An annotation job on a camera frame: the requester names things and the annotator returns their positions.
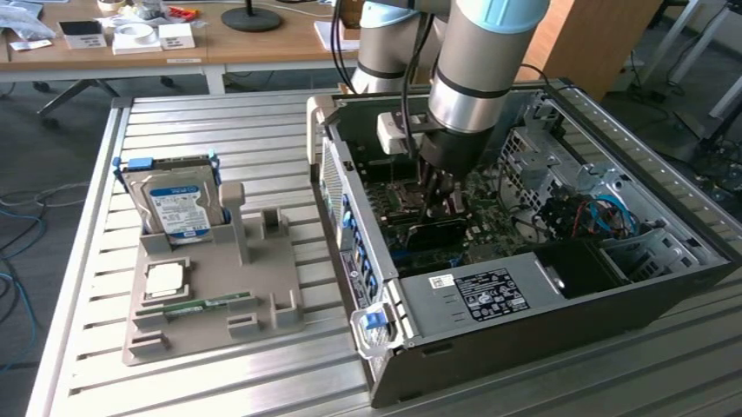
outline blue hard drive label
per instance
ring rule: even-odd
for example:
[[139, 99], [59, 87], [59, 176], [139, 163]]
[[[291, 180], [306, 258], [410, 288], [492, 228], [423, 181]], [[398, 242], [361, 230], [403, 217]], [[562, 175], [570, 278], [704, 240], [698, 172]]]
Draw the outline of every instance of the blue hard drive label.
[[455, 278], [455, 286], [477, 321], [486, 321], [530, 308], [505, 268]]
[[199, 206], [201, 188], [190, 185], [153, 189], [150, 197], [165, 233], [182, 243], [197, 242], [210, 230], [207, 210]]

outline green circuit board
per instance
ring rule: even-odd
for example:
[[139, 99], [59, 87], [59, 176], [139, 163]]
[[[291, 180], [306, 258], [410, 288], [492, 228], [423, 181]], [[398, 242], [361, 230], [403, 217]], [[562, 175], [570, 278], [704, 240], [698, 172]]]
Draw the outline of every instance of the green circuit board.
[[512, 256], [526, 244], [512, 214], [493, 194], [493, 184], [480, 172], [467, 177], [463, 197], [470, 215], [455, 219], [466, 227], [462, 239], [430, 250], [410, 251], [406, 241], [419, 219], [423, 194], [415, 180], [367, 183], [367, 195], [401, 276]]

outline gray carpet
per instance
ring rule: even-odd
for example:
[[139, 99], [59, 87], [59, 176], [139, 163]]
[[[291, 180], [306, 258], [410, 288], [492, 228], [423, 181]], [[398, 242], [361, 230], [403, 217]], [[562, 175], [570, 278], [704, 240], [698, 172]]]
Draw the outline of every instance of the gray carpet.
[[[664, 25], [658, 30], [648, 32], [637, 49], [640, 59], [649, 59], [666, 30], [668, 26]], [[665, 68], [673, 60], [673, 57], [668, 59], [664, 63]], [[706, 112], [741, 73], [742, 63], [736, 57], [709, 50], [685, 79], [685, 96], [670, 95], [662, 107], [682, 110], [705, 121]], [[230, 92], [253, 89], [326, 88], [338, 82], [334, 71], [329, 69], [277, 72], [273, 76], [269, 72], [242, 76], [233, 77], [237, 85], [229, 89]], [[206, 80], [202, 76], [175, 76], [173, 79], [177, 83], [175, 89], [166, 88], [157, 77], [113, 81], [111, 86], [123, 96], [207, 94]], [[70, 85], [50, 84], [55, 91]], [[653, 85], [658, 85], [658, 82], [649, 83], [645, 88], [650, 89]], [[0, 89], [7, 90], [8, 87], [7, 84], [0, 85]], [[60, 129], [47, 130], [39, 124], [35, 111], [51, 97], [51, 94], [35, 91], [30, 83], [19, 83], [15, 92], [6, 99], [0, 99], [0, 125], [6, 126], [6, 131], [0, 133], [0, 195], [19, 190], [48, 189], [64, 183], [86, 181], [91, 176], [111, 100], [101, 90], [90, 89], [54, 113], [54, 117], [60, 121]], [[626, 95], [609, 96], [605, 106], [632, 128], [641, 127], [664, 116], [660, 111], [640, 105]], [[740, 137], [740, 133], [741, 121], [737, 122], [729, 137]], [[670, 147], [678, 138], [688, 137], [673, 117], [645, 127], [640, 135]], [[64, 195], [64, 198], [78, 198], [83, 192], [78, 190]], [[39, 209], [30, 206], [18, 211], [38, 214]], [[47, 234], [28, 251], [11, 260], [18, 277], [28, 289], [38, 319], [44, 328], [48, 327], [54, 314], [80, 211], [80, 206], [51, 209], [46, 217]], [[27, 224], [26, 220], [0, 216], [0, 242], [12, 239]], [[7, 296], [0, 300], [0, 312], [8, 309], [11, 298]], [[16, 308], [11, 319], [0, 324], [0, 335], [0, 363], [4, 363], [23, 350], [30, 339], [30, 323], [23, 305]], [[18, 416], [24, 413], [36, 374], [34, 362], [40, 359], [44, 337], [42, 329], [36, 347], [23, 359], [28, 368], [0, 374], [0, 416]]]

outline metal slotted table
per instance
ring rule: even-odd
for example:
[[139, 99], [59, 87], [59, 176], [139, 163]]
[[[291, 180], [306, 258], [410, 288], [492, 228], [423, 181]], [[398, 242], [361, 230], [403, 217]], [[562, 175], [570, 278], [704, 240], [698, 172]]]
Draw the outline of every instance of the metal slotted table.
[[[738, 274], [641, 331], [398, 407], [369, 407], [306, 162], [306, 100], [330, 93], [145, 98], [111, 111], [28, 415], [708, 416], [740, 409]], [[580, 94], [570, 100], [588, 106]], [[610, 120], [590, 107], [584, 111]], [[606, 128], [622, 135], [620, 126]], [[122, 345], [141, 220], [111, 175], [111, 158], [210, 149], [221, 155], [225, 180], [245, 184], [243, 216], [279, 206], [290, 219], [306, 330], [127, 367]], [[632, 152], [637, 160], [661, 163], [644, 147]], [[665, 165], [658, 169], [674, 172]], [[686, 192], [682, 181], [668, 186]], [[729, 221], [700, 196], [686, 203]], [[716, 222], [724, 229], [725, 220]]]

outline motherboard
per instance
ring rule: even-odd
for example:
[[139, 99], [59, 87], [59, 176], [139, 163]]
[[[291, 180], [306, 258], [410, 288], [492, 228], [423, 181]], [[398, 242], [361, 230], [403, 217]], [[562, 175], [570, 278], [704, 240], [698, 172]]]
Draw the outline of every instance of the motherboard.
[[482, 172], [467, 177], [467, 215], [430, 223], [419, 223], [423, 189], [415, 179], [365, 185], [401, 277], [512, 256], [526, 244]]

